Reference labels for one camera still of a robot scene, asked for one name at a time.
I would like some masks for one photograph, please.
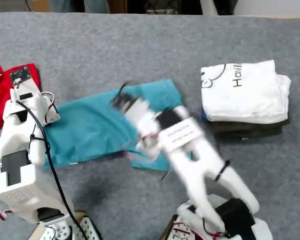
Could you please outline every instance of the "teal cloth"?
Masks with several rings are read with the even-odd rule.
[[[129,86],[124,91],[148,100],[156,112],[182,104],[181,95],[172,80]],[[123,114],[110,107],[117,93],[118,89],[57,106],[60,120],[45,127],[55,166],[89,161],[123,149],[142,156],[135,150],[138,140],[136,129]],[[169,169],[162,154],[152,163],[139,159],[130,162],[136,168]]]

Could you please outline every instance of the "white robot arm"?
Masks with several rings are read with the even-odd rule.
[[[224,205],[223,209],[212,206],[206,193],[205,177],[219,182],[232,193],[234,198],[242,201],[244,204],[240,208],[247,208],[248,214],[253,215],[259,211],[260,206],[255,196],[228,162],[221,159],[205,138],[204,131],[190,117],[184,106],[180,105],[162,112],[154,112],[149,108],[146,100],[121,90],[111,102],[111,106],[119,109],[141,135],[141,141],[136,146],[137,149],[153,159],[163,150],[185,185],[190,201],[197,208],[195,213],[201,219],[215,226],[219,232],[229,231],[223,220],[224,208],[227,206]],[[193,153],[194,160],[187,156],[187,153],[190,152]],[[227,204],[228,207],[233,208],[231,205],[237,203],[229,201]],[[269,234],[262,234],[262,236],[271,236],[269,228],[264,231]],[[272,239],[272,236],[258,238],[256,236],[258,233],[254,235],[257,240]]]
[[[39,168],[50,148],[41,128],[60,119],[54,95],[39,91],[27,67],[10,77],[14,88],[5,104],[0,136],[0,200],[27,222],[55,229],[55,239],[84,239],[71,215],[74,206],[60,189],[58,177],[53,182]],[[95,232],[94,239],[99,239]]]

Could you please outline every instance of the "stack of folded clothes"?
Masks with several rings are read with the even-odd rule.
[[[201,68],[202,118],[221,137],[277,135],[289,123],[291,80],[275,61]]]

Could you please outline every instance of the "gray felt surface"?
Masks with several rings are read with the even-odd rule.
[[[260,203],[275,240],[300,240],[300,19],[244,17],[0,13],[4,69],[36,63],[42,88],[57,104],[119,87],[173,79],[184,103],[201,113],[200,67],[274,59],[292,80],[291,124],[283,134],[223,143]],[[133,169],[116,155],[57,170],[77,209],[85,209],[105,240],[155,240],[187,200],[174,173]],[[208,191],[229,197],[208,182]],[[1,240],[23,240],[33,226],[9,216]]]

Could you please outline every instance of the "black panel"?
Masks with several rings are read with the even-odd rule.
[[[188,210],[191,211],[193,214],[196,214],[196,207],[195,207],[195,205],[191,205],[190,207],[188,207]]]
[[[20,95],[20,100],[29,99],[31,97],[33,97],[33,94],[31,92],[28,92],[26,94]]]
[[[181,117],[179,117],[171,108],[164,110],[160,115],[156,117],[156,119],[159,122],[162,130],[167,129],[182,121]]]
[[[218,206],[215,211],[224,222],[225,230],[231,238],[240,235],[242,240],[256,240],[251,229],[255,220],[247,205],[238,198],[231,198],[229,201]]]
[[[31,75],[30,75],[30,71],[29,71],[28,67],[24,66],[16,71],[10,73],[10,78],[12,81],[12,85],[15,86],[15,85],[18,85],[18,83],[16,82],[17,79],[21,79],[21,83],[22,83],[28,79],[31,79]]]
[[[8,186],[18,184],[21,182],[20,168],[30,164],[28,151],[22,150],[5,155],[2,157],[1,163],[1,172],[7,173]]]
[[[61,218],[64,216],[58,209],[50,208],[50,207],[41,207],[37,210],[38,218],[41,222],[50,222],[52,220]]]
[[[28,117],[27,110],[18,111],[14,114],[16,114],[18,116],[21,123],[24,123],[27,120],[27,117]]]

